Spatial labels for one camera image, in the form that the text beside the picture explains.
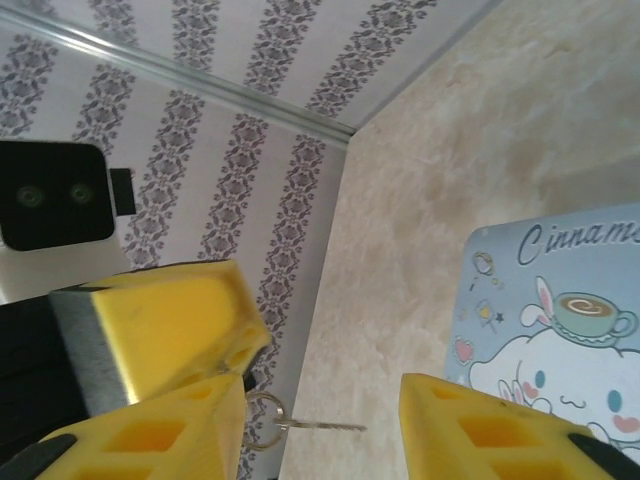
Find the cartoon dog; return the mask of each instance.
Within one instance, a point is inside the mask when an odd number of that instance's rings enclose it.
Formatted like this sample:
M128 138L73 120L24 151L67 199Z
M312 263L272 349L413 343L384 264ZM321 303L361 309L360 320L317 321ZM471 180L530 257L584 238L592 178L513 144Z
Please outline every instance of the cartoon dog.
M553 297L537 278L540 305L527 305L522 325L549 327L514 338L469 371L472 388L588 426L602 441L640 463L640 353L614 347L638 318L587 293Z

